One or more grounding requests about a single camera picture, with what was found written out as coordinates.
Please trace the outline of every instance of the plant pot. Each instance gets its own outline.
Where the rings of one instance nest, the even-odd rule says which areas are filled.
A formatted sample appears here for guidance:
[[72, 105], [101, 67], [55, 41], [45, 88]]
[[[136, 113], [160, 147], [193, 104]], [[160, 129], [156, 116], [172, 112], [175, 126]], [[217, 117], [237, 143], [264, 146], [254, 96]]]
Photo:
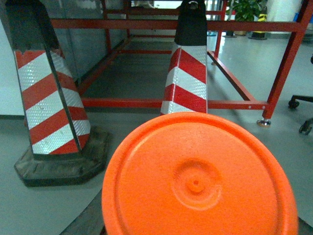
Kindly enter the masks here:
[[245, 36], [246, 35], [246, 31], [235, 31], [234, 33], [235, 33], [235, 35], [238, 35], [238, 36]]

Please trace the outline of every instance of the office chair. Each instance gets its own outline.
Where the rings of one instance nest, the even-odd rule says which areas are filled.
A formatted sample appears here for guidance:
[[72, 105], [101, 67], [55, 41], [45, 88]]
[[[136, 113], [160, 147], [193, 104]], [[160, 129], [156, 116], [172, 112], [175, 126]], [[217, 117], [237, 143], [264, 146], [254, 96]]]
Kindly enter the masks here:
[[[299, 106], [300, 103], [299, 101], [296, 101], [297, 99], [313, 103], [313, 96], [293, 95], [291, 97], [291, 100], [288, 103], [290, 109], [295, 109]], [[299, 133], [308, 135], [310, 131], [312, 130], [312, 124], [313, 124], [313, 118], [306, 120], [304, 124], [300, 127]]]

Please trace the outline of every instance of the red stripe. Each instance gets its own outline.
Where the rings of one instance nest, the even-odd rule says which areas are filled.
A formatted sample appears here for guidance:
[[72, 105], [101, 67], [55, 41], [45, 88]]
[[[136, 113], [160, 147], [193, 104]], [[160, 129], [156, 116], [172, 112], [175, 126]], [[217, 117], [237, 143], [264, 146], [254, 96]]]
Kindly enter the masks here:
[[67, 124], [68, 118], [65, 113], [65, 110], [62, 109], [55, 115], [49, 117], [42, 123], [38, 124], [37, 126], [29, 130], [31, 144], [33, 145], [43, 140], [44, 138], [56, 132], [57, 130], [59, 130], [60, 128], [64, 127]]
[[166, 101], [173, 101], [173, 98], [174, 98], [174, 88], [175, 88], [175, 84], [173, 84], [173, 83], [165, 88], [164, 100], [166, 100]]
[[69, 109], [69, 113], [73, 121], [88, 120], [88, 117], [84, 108], [69, 106], [68, 109]]
[[71, 141], [67, 142], [63, 146], [52, 151], [50, 154], [66, 154], [66, 153], [77, 153], [77, 152], [78, 152], [78, 148], [76, 146], [75, 140], [72, 139]]
[[18, 68], [20, 69], [24, 65], [36, 59], [38, 56], [44, 54], [44, 50], [27, 50], [23, 54], [20, 51], [15, 52]]
[[74, 83], [73, 78], [61, 72], [57, 72], [57, 74], [58, 74], [60, 84], [63, 88], [67, 88], [67, 89], [77, 92], [77, 87]]
[[174, 54], [171, 57], [171, 62], [170, 62], [170, 67], [168, 69], [168, 71], [171, 71], [174, 67], [176, 67], [178, 65], [178, 60], [179, 60], [179, 52], [180, 52], [180, 48], [178, 48]]
[[176, 104], [196, 112], [206, 113], [206, 100], [185, 89], [175, 86], [174, 100]]
[[29, 109], [57, 90], [53, 74], [48, 75], [22, 92], [24, 108]]
[[82, 135], [82, 136], [78, 136], [78, 140], [79, 140], [79, 143], [80, 143], [80, 147], [83, 149], [87, 143], [89, 139], [89, 134], [85, 134], [85, 135]]
[[205, 65], [184, 50], [181, 50], [179, 68], [206, 84]]

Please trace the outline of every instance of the white reflective band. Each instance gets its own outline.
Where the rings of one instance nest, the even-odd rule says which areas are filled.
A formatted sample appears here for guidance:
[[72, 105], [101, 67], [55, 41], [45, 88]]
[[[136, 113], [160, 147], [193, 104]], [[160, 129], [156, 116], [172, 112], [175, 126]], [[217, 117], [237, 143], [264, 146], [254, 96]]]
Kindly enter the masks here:
[[62, 88], [63, 94], [65, 101], [67, 103], [67, 106], [70, 107], [79, 107], [83, 108], [84, 105], [80, 99], [80, 96], [77, 92], [67, 89], [67, 88]]
[[74, 139], [69, 124], [32, 145], [34, 154], [49, 154]]
[[179, 104], [176, 104], [173, 101], [162, 102], [162, 107], [161, 107], [162, 114], [171, 114], [171, 113], [177, 113], [177, 112], [194, 112], [194, 111], [184, 106], [181, 106]]
[[59, 92], [56, 91], [26, 110], [28, 129], [37, 126], [63, 109]]
[[76, 135], [82, 136], [90, 133], [90, 123], [88, 120], [73, 121]]
[[61, 73], [64, 73], [65, 75], [67, 75], [69, 77], [72, 77], [72, 74], [70, 73], [69, 69], [67, 68], [66, 61], [62, 56], [60, 56], [54, 52], [51, 52], [51, 57], [52, 57], [52, 61], [54, 64], [54, 68], [57, 72], [61, 72]]
[[178, 67], [173, 68], [168, 73], [165, 86], [167, 87], [173, 83], [186, 91], [191, 92], [192, 94], [195, 94], [203, 99], [207, 99], [206, 84]]
[[206, 46], [181, 46], [181, 49], [206, 66], [207, 47]]
[[46, 53], [19, 68], [18, 73], [22, 92], [50, 75], [52, 71]]

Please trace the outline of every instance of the potted plant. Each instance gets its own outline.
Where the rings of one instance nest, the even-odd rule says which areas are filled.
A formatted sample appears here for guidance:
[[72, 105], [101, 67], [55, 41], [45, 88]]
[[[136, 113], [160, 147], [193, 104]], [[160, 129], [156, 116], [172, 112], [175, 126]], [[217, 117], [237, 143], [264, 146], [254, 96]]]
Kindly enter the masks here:
[[[259, 17], [263, 0], [235, 0], [233, 10], [236, 11], [235, 21], [254, 21]], [[246, 31], [235, 31], [236, 35], [246, 35]]]

